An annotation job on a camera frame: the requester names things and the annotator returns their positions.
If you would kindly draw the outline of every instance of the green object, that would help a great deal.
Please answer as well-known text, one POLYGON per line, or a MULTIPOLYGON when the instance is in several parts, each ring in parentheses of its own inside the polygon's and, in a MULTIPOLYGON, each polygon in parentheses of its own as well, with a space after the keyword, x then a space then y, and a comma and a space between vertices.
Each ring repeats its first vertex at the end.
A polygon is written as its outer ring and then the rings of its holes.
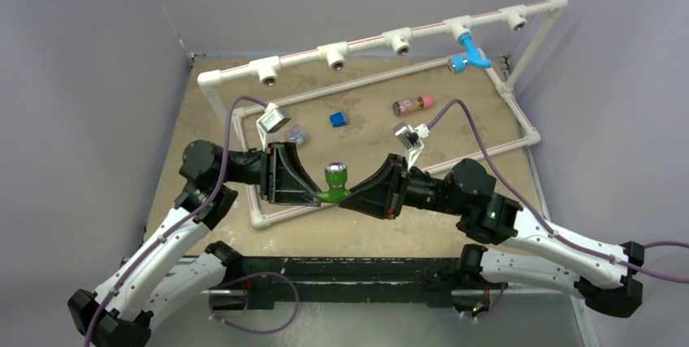
POLYGON ((352 192, 345 188, 347 184, 347 166, 343 163, 330 163, 325 166, 325 182, 328 191, 320 191, 316 195, 322 202, 337 203, 352 192))

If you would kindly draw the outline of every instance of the bottle with pink cap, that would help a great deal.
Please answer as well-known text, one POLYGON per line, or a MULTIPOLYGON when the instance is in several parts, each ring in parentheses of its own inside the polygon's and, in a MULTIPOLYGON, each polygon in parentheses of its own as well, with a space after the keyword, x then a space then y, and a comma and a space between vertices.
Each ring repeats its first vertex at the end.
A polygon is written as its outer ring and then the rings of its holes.
POLYGON ((404 115, 412 111, 427 109, 433 106, 431 95, 422 95, 416 98, 402 99, 392 104, 392 112, 395 115, 404 115))

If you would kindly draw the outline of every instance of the wooden table surface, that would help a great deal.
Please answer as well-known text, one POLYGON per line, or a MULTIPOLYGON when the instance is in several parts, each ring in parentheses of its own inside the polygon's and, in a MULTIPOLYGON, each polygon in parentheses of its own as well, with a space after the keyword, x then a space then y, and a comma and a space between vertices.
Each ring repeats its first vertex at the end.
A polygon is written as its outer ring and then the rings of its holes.
MULTIPOLYGON (((178 170, 186 145, 199 139, 216 144, 223 141, 222 126, 210 109, 207 98, 198 88, 197 75, 246 62, 233 59, 200 59, 195 62, 158 183, 146 237, 162 222, 184 186, 184 179, 178 174, 178 170)), ((327 69, 324 63, 309 63, 281 71, 278 84, 274 87, 265 87, 257 77, 249 77, 222 86, 220 95, 226 105, 239 95, 249 95, 267 102, 412 63, 414 62, 350 60, 341 72, 327 69)), ((474 68, 453 76, 446 67, 437 67, 287 106, 292 116, 292 121, 287 126, 300 124, 308 132, 308 142, 298 149, 299 158, 321 189, 327 188, 323 168, 327 163, 335 161, 348 165, 348 187, 352 187, 373 174, 388 153, 404 153, 401 143, 392 134, 392 127, 402 119, 412 126, 427 124, 452 98, 460 98, 466 102, 486 147, 519 138, 517 125, 509 108, 495 91, 486 73, 474 68), (435 99, 435 106, 415 111, 405 117, 396 117, 392 113, 392 102, 422 94, 430 94, 435 99), (347 115, 348 125, 342 128, 330 125, 328 116, 337 111, 343 111, 347 115)), ((257 117, 258 115, 251 115, 243 121, 249 147, 260 147, 254 124, 257 117)), ((417 162, 418 167, 442 163, 479 150, 458 106, 448 111, 425 142, 426 149, 417 162)), ((238 145, 231 147, 233 150, 240 150, 238 145)), ((535 187, 523 151, 513 150, 493 159, 507 180, 527 199, 536 202, 535 187)), ((456 216, 407 206, 395 220, 378 220, 333 207, 256 230, 249 223, 249 201, 245 186, 227 185, 240 193, 230 213, 188 254, 198 255, 209 243, 222 240, 246 255, 455 257, 459 256, 464 244, 471 242, 455 228, 456 216)), ((496 190, 514 197, 499 182, 496 190)), ((265 213, 273 213, 286 206, 262 202, 261 208, 265 213)))

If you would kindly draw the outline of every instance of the pink cap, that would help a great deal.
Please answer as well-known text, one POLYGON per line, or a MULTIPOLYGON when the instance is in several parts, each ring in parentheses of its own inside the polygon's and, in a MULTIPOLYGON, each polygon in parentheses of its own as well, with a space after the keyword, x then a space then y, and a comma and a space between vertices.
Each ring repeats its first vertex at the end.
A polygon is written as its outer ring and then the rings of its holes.
POLYGON ((431 95, 422 95, 421 99, 423 100, 424 109, 433 106, 433 98, 431 95))

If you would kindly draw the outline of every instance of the blue valve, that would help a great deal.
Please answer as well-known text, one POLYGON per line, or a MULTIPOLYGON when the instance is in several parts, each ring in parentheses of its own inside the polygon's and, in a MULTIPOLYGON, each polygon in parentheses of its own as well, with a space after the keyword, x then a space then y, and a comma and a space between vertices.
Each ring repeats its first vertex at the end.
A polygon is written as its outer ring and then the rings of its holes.
POLYGON ((479 53, 479 48, 471 40, 471 34, 464 33, 459 37, 459 43, 466 49, 466 56, 456 56, 448 61, 448 68, 452 73, 464 72, 467 65, 477 68, 490 68, 490 59, 484 59, 479 53))

